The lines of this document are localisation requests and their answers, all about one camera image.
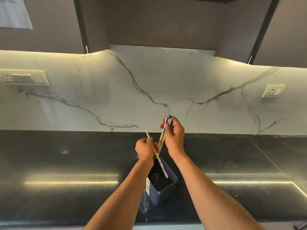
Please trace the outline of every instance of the marble backsplash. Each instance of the marble backsplash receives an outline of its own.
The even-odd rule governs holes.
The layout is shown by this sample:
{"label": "marble backsplash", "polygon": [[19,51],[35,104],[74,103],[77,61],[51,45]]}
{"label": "marble backsplash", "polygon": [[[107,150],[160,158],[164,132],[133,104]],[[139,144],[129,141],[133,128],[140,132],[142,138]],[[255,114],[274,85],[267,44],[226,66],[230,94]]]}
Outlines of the marble backsplash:
{"label": "marble backsplash", "polygon": [[[0,80],[0,129],[307,135],[307,69],[247,65],[213,51],[111,45],[87,55],[0,51],[1,69],[44,70],[50,87]],[[262,98],[268,84],[286,84]]]}

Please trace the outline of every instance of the black countertop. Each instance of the black countertop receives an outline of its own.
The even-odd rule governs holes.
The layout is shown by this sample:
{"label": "black countertop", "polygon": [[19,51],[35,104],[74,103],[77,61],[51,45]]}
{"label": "black countertop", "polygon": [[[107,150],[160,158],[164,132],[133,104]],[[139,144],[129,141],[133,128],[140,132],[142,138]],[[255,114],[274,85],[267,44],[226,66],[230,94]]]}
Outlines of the black countertop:
{"label": "black countertop", "polygon": [[[86,225],[137,162],[143,137],[0,130],[0,226]],[[185,150],[256,220],[307,219],[307,136],[186,134]],[[165,146],[161,157],[178,177],[176,193],[154,206],[144,192],[136,224],[200,223]]]}

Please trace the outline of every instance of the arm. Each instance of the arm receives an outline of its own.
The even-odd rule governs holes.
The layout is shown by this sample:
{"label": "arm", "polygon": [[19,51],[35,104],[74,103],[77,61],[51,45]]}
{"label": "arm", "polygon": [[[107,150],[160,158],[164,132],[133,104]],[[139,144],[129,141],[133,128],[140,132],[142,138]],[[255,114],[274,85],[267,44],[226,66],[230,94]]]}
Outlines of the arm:
{"label": "arm", "polygon": [[124,182],[104,202],[84,230],[132,229],[143,195],[146,177],[153,166],[154,147],[152,138],[140,139],[135,150],[139,160]]}
{"label": "arm", "polygon": [[183,149],[185,129],[178,119],[165,124],[165,143],[178,166],[197,214],[207,230],[263,230],[262,226],[234,198],[214,184],[186,155]]}

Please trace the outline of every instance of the dark blue container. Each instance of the dark blue container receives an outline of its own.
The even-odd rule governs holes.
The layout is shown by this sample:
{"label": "dark blue container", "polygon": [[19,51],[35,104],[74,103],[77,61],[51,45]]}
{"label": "dark blue container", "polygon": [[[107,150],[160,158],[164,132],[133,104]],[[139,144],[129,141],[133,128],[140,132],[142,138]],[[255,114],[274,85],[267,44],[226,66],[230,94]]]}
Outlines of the dark blue container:
{"label": "dark blue container", "polygon": [[[160,158],[169,179],[165,179],[165,175],[161,166],[158,162],[158,159],[154,159],[154,165],[150,170],[148,177],[146,179],[146,192],[153,202],[154,205],[158,206],[162,204],[166,199],[170,198],[175,192],[175,186],[178,182],[177,176],[174,172],[170,169],[170,167],[165,163],[165,161]],[[163,183],[166,182],[166,187],[163,190],[159,190],[158,186],[153,186],[153,184],[157,184],[157,181],[153,181],[156,174],[159,174],[158,177],[160,178],[159,185],[163,186]]]}

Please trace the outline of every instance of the forearm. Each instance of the forearm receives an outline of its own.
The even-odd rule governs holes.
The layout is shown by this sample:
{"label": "forearm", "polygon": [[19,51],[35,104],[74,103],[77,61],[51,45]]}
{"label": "forearm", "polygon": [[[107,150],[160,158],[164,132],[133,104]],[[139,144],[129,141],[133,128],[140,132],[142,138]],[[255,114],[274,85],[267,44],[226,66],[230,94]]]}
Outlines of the forearm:
{"label": "forearm", "polygon": [[99,208],[84,229],[132,229],[152,164],[152,161],[139,160],[128,177]]}
{"label": "forearm", "polygon": [[259,230],[261,225],[230,195],[214,184],[185,154],[175,153],[177,164],[198,216],[207,230]]}

